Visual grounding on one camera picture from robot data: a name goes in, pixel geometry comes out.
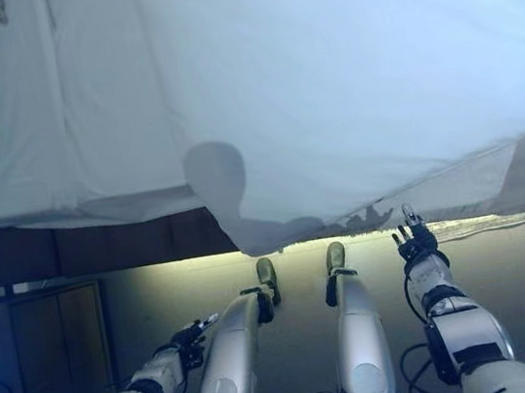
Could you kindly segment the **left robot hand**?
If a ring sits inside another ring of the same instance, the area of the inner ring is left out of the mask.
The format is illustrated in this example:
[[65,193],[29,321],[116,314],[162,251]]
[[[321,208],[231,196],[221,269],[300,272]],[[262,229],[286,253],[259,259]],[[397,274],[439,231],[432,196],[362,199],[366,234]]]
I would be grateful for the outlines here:
[[205,319],[194,320],[174,334],[170,340],[180,354],[185,371],[195,370],[202,365],[204,341],[203,333],[219,319],[218,313],[213,313]]

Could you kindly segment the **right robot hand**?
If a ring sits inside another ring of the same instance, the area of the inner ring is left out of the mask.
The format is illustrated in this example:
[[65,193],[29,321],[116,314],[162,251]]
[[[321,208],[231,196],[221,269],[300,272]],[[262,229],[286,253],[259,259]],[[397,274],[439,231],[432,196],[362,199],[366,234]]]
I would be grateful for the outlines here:
[[402,205],[401,211],[405,223],[391,235],[399,256],[410,262],[416,257],[435,253],[438,250],[437,238],[420,215],[408,203]]

